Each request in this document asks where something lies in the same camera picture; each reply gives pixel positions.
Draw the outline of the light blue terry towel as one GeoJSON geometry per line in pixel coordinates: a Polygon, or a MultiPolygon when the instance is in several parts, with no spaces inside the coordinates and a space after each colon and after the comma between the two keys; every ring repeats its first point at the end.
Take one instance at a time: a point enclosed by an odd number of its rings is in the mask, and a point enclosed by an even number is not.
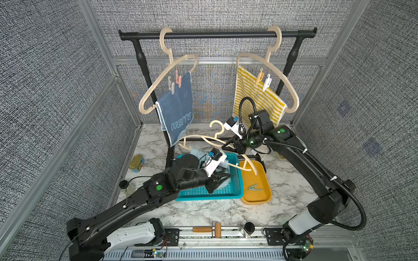
{"type": "MultiPolygon", "coordinates": [[[[199,167],[198,167],[199,169],[203,169],[202,165],[204,163],[204,158],[207,156],[207,153],[208,152],[202,152],[197,149],[191,149],[190,154],[196,156],[199,160],[199,167]]],[[[228,169],[228,163],[229,163],[228,158],[226,158],[226,160],[216,168],[216,171],[226,171],[228,169]]]]}

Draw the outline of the mint green clothespin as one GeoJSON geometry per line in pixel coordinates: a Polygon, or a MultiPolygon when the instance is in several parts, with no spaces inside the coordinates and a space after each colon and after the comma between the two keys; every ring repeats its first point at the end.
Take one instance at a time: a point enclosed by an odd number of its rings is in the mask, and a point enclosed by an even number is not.
{"type": "Polygon", "coordinates": [[[247,189],[249,191],[263,191],[263,188],[258,188],[258,185],[257,184],[254,184],[252,186],[249,186],[247,189]]]}

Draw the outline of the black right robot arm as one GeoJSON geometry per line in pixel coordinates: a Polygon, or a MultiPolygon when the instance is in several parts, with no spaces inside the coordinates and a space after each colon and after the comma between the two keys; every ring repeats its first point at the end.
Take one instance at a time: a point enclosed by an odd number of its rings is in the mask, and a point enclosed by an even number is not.
{"type": "Polygon", "coordinates": [[[275,127],[265,110],[250,115],[248,128],[244,127],[239,117],[230,117],[224,123],[224,128],[235,134],[228,140],[229,144],[234,145],[235,152],[244,154],[246,149],[256,149],[264,145],[289,161],[311,185],[317,199],[286,223],[296,234],[326,224],[352,231],[364,227],[366,214],[353,194],[355,184],[349,179],[344,181],[332,174],[308,151],[303,141],[291,129],[285,125],[275,127]],[[360,224],[356,226],[335,221],[350,202],[360,212],[360,224]]]}

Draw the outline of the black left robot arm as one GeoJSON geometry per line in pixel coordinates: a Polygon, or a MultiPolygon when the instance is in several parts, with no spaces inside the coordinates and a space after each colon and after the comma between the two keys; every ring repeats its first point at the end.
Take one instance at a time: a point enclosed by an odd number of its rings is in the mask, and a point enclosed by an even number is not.
{"type": "Polygon", "coordinates": [[[98,261],[107,253],[134,244],[157,244],[165,231],[159,219],[132,227],[129,221],[174,201],[183,190],[205,187],[212,194],[228,178],[225,170],[206,171],[200,159],[185,154],[163,172],[153,175],[126,200],[89,219],[73,218],[66,224],[69,259],[98,261]]]}

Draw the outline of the white right arm base mount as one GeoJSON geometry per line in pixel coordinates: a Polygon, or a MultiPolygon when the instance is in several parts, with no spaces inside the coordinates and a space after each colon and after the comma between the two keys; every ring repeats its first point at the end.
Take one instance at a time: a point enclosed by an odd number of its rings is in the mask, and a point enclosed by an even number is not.
{"type": "Polygon", "coordinates": [[[283,224],[282,235],[285,241],[289,241],[290,239],[302,235],[306,231],[312,231],[318,225],[322,224],[317,221],[306,208],[283,224]]]}

